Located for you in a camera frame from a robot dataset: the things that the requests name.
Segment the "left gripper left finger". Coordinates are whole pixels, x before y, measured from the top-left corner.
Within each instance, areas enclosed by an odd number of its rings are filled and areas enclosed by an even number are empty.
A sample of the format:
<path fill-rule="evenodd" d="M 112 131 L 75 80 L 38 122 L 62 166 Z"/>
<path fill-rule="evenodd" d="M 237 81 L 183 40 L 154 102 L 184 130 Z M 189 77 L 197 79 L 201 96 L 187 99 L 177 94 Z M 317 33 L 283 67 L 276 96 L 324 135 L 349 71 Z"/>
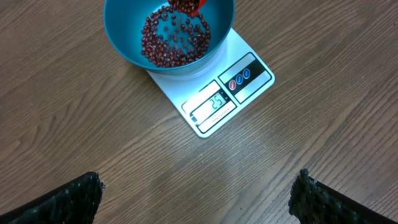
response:
<path fill-rule="evenodd" d="M 76 179 L 1 215 L 7 224 L 92 224 L 101 203 L 104 182 L 99 173 Z"/>

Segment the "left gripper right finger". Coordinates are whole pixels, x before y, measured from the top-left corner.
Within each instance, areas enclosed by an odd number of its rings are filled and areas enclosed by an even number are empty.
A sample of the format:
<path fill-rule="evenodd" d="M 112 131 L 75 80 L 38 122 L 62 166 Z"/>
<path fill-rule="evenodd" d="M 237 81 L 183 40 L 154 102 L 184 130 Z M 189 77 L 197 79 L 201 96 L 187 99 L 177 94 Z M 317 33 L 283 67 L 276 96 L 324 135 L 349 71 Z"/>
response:
<path fill-rule="evenodd" d="M 301 224 L 397 224 L 313 179 L 307 169 L 294 180 L 288 206 Z"/>

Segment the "red beans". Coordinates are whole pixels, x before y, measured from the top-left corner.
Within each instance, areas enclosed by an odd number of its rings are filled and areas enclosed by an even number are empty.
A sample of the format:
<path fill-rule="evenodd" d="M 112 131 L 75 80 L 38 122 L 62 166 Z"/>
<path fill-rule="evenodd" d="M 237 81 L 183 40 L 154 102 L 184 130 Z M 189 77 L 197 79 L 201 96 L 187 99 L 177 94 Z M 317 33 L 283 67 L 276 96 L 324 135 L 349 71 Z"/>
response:
<path fill-rule="evenodd" d="M 169 0 L 150 13 L 141 30 L 141 55 L 161 68 L 180 67 L 204 57 L 211 32 L 199 6 L 196 0 Z"/>

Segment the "red measuring scoop blue handle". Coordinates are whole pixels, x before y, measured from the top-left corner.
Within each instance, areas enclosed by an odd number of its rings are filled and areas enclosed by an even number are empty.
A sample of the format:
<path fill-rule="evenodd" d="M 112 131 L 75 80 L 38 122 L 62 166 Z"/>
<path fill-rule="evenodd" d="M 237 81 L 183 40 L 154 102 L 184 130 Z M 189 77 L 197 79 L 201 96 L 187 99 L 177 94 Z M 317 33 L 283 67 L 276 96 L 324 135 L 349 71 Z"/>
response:
<path fill-rule="evenodd" d="M 189 16 L 196 16 L 206 2 L 207 0 L 188 0 L 187 14 Z"/>

